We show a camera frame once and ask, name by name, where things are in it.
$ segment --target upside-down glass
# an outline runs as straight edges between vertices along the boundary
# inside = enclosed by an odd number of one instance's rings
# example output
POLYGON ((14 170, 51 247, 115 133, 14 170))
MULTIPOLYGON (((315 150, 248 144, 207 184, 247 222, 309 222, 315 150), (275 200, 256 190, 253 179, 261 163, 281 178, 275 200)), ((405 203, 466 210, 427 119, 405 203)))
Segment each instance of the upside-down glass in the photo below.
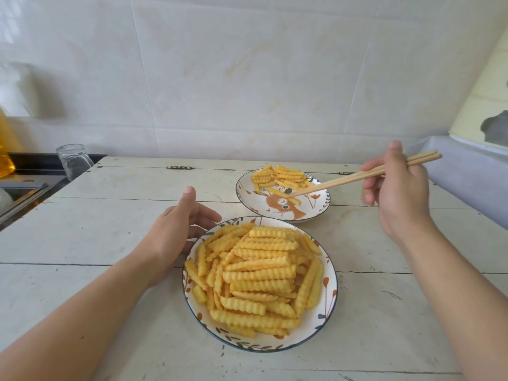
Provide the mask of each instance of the upside-down glass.
POLYGON ((86 154, 86 147, 82 144, 65 144, 56 149, 62 162, 67 179, 74 180, 93 166, 93 161, 86 154))

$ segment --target chopsticks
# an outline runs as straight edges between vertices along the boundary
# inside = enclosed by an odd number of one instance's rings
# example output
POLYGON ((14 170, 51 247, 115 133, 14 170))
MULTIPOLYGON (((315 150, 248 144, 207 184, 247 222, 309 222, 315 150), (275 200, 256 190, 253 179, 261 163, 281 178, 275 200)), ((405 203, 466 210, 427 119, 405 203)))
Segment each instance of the chopsticks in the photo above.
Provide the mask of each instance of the chopsticks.
MULTIPOLYGON (((442 158, 441 154, 437 153, 436 150, 432 150, 429 152, 423 152, 420 154, 416 154, 414 156, 410 156, 409 158, 407 158, 406 164, 408 167, 409 166, 416 166, 416 165, 421 165, 423 163, 427 163, 429 161, 438 160, 441 158, 442 158)), ((351 174, 351 175, 348 175, 348 176, 345 176, 342 178, 338 178, 338 179, 330 180, 329 182, 317 184, 313 187, 309 187, 309 188, 306 188, 301 191, 292 192, 287 196, 287 198, 293 198, 298 195, 305 195, 305 194, 309 194, 311 192, 325 190, 330 187, 342 186, 344 184, 356 182, 358 180, 364 180, 367 178, 372 178, 373 176, 383 175, 384 173, 385 173, 384 165, 377 166, 369 171, 359 171, 359 172, 356 172, 354 174, 351 174)))

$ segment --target white ceramic plate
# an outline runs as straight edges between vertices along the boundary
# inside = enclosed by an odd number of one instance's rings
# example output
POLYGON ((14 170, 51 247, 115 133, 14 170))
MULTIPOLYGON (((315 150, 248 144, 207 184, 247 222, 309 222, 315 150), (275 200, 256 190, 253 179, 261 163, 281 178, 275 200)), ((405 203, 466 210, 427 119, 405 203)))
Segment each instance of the white ceramic plate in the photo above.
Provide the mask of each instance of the white ceramic plate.
MULTIPOLYGON (((294 230, 299 230, 297 227, 282 222, 281 220, 261 216, 244 216, 241 218, 230 219, 207 231, 207 233, 205 233, 205 235, 203 235, 194 244, 187 256, 187 259, 192 258, 194 262, 196 262, 196 249, 198 245, 210 237, 210 235, 219 228, 224 227, 227 224, 241 225, 247 222, 254 223, 257 226, 290 227, 294 230)), ((319 247, 321 253, 323 254, 322 256, 319 256, 324 267, 320 301, 314 309, 306 310, 305 313, 303 313, 300 326, 296 329, 290 330, 289 336, 281 337, 257 333, 255 338, 247 338, 230 333, 226 325, 219 324, 210 317, 210 314, 206 310, 206 305, 198 305, 191 293, 191 290, 196 284, 188 277, 187 271, 184 268, 182 275, 183 293, 190 312, 201 327, 208 333, 217 338, 219 341, 222 341, 224 344, 237 349, 263 353, 280 352, 304 343, 314 337, 314 335, 323 328, 332 315, 335 304, 337 303, 338 282, 335 274, 335 268, 333 267, 333 263, 326 251, 323 250, 323 248, 315 240, 314 243, 319 247)))
MULTIPOLYGON (((261 171, 261 169, 247 172, 236 183, 236 196, 245 207, 257 215, 280 219, 289 223, 299 223, 323 214, 330 206, 330 193, 328 190, 296 197, 302 202, 298 206, 287 199, 266 191, 264 188, 258 194, 254 192, 254 183, 251 182, 251 176, 257 171, 261 171)), ((316 178, 305 175, 309 182, 321 183, 316 178)), ((288 194, 292 192, 292 189, 283 186, 277 185, 275 188, 288 194)))

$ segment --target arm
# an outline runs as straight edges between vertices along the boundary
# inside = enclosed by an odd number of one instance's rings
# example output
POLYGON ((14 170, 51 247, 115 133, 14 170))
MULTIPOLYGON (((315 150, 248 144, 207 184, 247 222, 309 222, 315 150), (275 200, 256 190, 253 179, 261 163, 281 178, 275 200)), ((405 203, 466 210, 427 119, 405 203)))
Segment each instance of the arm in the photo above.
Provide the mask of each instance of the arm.
POLYGON ((2 380, 89 380, 145 291, 166 277, 220 216, 186 190, 124 259, 54 310, 0 353, 2 380))
POLYGON ((508 299, 446 239, 429 213, 428 177, 406 167, 400 142, 384 157, 385 178, 363 184, 362 201, 379 205, 384 232, 398 245, 470 381, 508 378, 508 299))

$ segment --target white wooden table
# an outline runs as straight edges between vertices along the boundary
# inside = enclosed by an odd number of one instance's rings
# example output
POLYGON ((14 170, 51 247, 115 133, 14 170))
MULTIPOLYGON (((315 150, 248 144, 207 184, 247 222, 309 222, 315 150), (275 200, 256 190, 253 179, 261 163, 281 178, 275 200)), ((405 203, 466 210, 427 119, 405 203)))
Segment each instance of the white wooden table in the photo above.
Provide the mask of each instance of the white wooden table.
MULTIPOLYGON (((225 219, 250 215, 235 183, 263 162, 107 157, 0 233, 0 350, 125 256, 193 185, 225 219), (167 166, 192 166, 191 171, 167 166)), ((358 166, 285 164, 321 181, 358 166)), ((140 301, 96 380, 217 379, 459 381, 460 367, 407 264, 384 236, 360 183, 332 189, 332 206, 299 224, 331 256, 342 285, 322 332, 292 350, 224 347, 191 318, 180 267, 140 301)), ((444 234, 508 293, 508 233, 431 185, 444 234)))

